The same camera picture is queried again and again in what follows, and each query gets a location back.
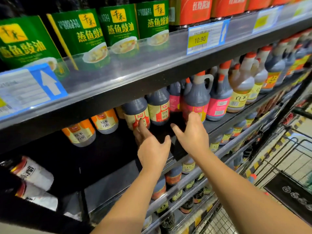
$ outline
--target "forearm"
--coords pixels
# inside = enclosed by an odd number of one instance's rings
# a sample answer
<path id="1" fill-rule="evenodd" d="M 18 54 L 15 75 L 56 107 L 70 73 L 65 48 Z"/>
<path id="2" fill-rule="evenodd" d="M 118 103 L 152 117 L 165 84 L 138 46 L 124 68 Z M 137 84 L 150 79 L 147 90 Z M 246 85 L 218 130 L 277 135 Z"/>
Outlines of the forearm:
<path id="1" fill-rule="evenodd" d="M 146 211 L 159 176 L 143 169 L 92 234 L 141 233 Z"/>
<path id="2" fill-rule="evenodd" d="M 311 233 L 306 223 L 228 168 L 211 151 L 196 156 L 195 161 L 239 233 Z"/>

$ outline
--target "white arrow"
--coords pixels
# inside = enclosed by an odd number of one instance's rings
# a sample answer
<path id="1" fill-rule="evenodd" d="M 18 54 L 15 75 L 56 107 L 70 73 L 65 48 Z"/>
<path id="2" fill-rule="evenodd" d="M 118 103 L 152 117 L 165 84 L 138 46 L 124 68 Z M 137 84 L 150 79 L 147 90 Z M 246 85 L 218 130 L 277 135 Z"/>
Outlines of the white arrow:
<path id="1" fill-rule="evenodd" d="M 222 31 L 222 34 L 221 34 L 222 35 L 221 42 L 223 42 L 226 33 L 227 33 L 227 25 L 225 24 L 224 28 L 223 28 L 223 31 Z"/>
<path id="2" fill-rule="evenodd" d="M 55 83 L 57 83 L 57 81 L 55 79 L 53 79 L 51 76 L 49 76 L 47 73 L 43 72 L 42 70 L 40 71 L 40 73 L 41 73 L 41 79 L 42 79 L 43 86 L 47 86 L 51 90 L 52 94 L 54 94 L 54 95 L 61 94 L 60 90 L 55 85 Z"/>

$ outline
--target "right hand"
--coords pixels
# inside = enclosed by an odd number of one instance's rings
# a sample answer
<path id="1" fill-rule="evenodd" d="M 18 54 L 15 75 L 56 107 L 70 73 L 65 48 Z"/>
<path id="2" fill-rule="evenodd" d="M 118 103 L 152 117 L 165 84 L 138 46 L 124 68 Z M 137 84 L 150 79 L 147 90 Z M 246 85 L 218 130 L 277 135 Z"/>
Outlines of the right hand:
<path id="1" fill-rule="evenodd" d="M 178 141 L 193 158 L 209 151 L 209 136 L 199 114 L 191 112 L 183 133 L 176 124 L 170 125 Z"/>

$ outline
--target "picture of dish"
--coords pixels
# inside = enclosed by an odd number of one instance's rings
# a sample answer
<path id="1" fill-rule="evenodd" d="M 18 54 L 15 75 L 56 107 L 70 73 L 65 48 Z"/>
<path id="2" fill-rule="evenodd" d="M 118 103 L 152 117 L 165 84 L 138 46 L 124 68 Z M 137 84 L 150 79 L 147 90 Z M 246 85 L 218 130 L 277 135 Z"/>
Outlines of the picture of dish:
<path id="1" fill-rule="evenodd" d="M 34 65 L 39 65 L 39 64 L 43 64 L 43 63 L 48 63 L 52 71 L 54 71 L 57 68 L 57 59 L 54 57 L 41 58 L 39 60 L 28 63 L 25 66 L 26 67 L 27 66 L 34 66 Z"/>
<path id="2" fill-rule="evenodd" d="M 92 48 L 90 51 L 86 52 L 82 60 L 85 63 L 96 63 L 103 60 L 107 56 L 108 50 L 106 43 L 101 43 L 98 46 Z"/>
<path id="3" fill-rule="evenodd" d="M 137 44 L 137 41 L 138 39 L 135 36 L 125 38 L 118 41 L 117 43 L 114 43 L 111 49 L 115 54 L 125 53 L 133 50 Z"/>
<path id="4" fill-rule="evenodd" d="M 147 39 L 147 44 L 157 46 L 167 42 L 169 39 L 169 30 L 161 31 Z"/>

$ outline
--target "hand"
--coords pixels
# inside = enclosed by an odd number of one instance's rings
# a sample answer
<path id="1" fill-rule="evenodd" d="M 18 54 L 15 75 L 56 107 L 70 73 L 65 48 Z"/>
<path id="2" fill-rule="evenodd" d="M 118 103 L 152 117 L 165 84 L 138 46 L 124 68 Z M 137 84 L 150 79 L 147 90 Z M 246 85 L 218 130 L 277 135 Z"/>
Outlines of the hand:
<path id="1" fill-rule="evenodd" d="M 139 120 L 138 127 L 133 131 L 133 134 L 139 146 L 138 158 L 142 164 L 142 170 L 155 173 L 158 179 L 169 156 L 170 136 L 167 135 L 165 141 L 162 144 L 159 143 L 144 126 L 142 119 Z"/>
<path id="2" fill-rule="evenodd" d="M 171 124 L 171 128 L 182 147 L 192 158 L 209 151 L 209 136 L 200 120 L 199 114 L 195 112 L 189 114 L 189 120 L 184 133 L 176 124 Z"/>

